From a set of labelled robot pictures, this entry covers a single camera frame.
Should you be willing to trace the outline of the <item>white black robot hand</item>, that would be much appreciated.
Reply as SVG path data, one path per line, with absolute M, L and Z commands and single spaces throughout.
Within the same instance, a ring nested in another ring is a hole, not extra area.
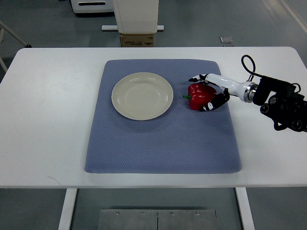
M 239 97 L 240 100 L 246 103 L 251 103 L 258 86 L 251 81 L 239 83 L 213 73 L 200 74 L 189 79 L 189 81 L 211 86 L 217 91 L 217 95 L 199 111 L 215 110 L 227 103 L 231 95 Z

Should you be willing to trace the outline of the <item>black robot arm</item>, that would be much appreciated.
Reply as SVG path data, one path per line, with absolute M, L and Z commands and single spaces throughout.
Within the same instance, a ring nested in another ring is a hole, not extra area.
M 249 55 L 242 56 L 241 64 L 250 74 L 244 100 L 260 106 L 260 113 L 273 121 L 276 131 L 289 128 L 306 132 L 307 102 L 299 93 L 300 85 L 256 73 L 255 62 Z

